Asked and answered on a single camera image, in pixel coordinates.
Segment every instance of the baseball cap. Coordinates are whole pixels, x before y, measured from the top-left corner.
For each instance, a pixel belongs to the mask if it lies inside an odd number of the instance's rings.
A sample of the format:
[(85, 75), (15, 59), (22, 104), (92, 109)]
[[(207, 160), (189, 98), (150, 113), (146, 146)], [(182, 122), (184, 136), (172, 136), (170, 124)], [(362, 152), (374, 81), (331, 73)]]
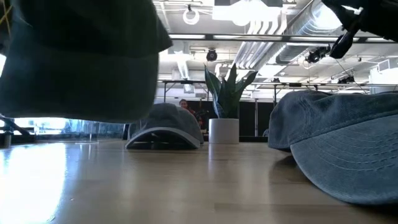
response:
[(398, 92), (290, 92), (271, 113), (269, 147), (291, 152), (307, 178), (337, 199), (398, 202)]
[(198, 149), (204, 140), (191, 112), (170, 103), (159, 103), (144, 119), (130, 124), (126, 148), (132, 148), (137, 142), (185, 144)]
[(13, 4), (0, 113), (129, 123), (153, 105), (172, 41), (151, 0)]

